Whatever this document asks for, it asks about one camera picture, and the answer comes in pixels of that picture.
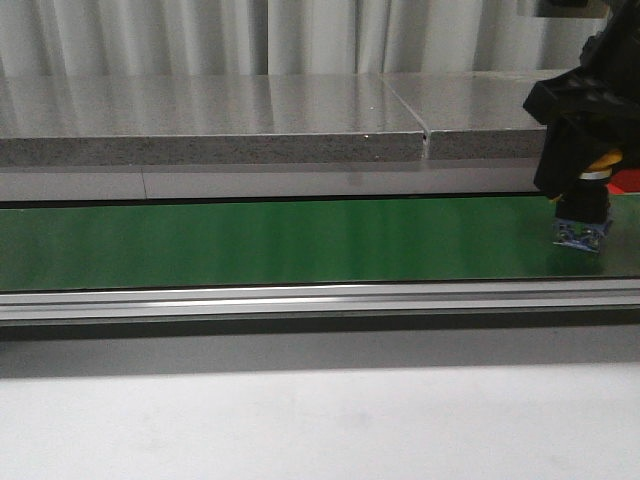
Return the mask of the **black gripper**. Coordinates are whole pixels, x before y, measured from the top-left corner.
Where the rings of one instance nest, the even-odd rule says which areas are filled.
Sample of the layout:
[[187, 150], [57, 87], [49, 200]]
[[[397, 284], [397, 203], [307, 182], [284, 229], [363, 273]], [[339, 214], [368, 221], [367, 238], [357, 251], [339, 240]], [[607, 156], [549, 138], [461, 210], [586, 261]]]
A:
[[534, 185], [548, 199], [611, 150], [624, 167], [639, 166], [639, 3], [609, 5], [612, 17], [588, 38], [579, 66], [536, 82], [524, 102], [547, 127]]

